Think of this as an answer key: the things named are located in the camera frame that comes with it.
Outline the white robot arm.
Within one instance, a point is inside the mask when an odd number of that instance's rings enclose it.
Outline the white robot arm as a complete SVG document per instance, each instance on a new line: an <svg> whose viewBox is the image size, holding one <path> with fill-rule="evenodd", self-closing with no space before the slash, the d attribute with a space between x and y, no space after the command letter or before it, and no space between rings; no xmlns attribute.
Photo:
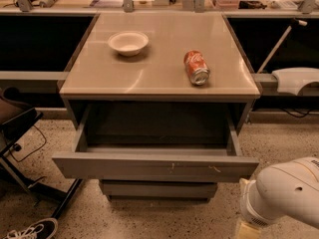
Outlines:
<svg viewBox="0 0 319 239"><path fill-rule="evenodd" d="M319 228L319 159L272 164L255 179L241 178L235 239L259 239L261 229L289 216Z"/></svg>

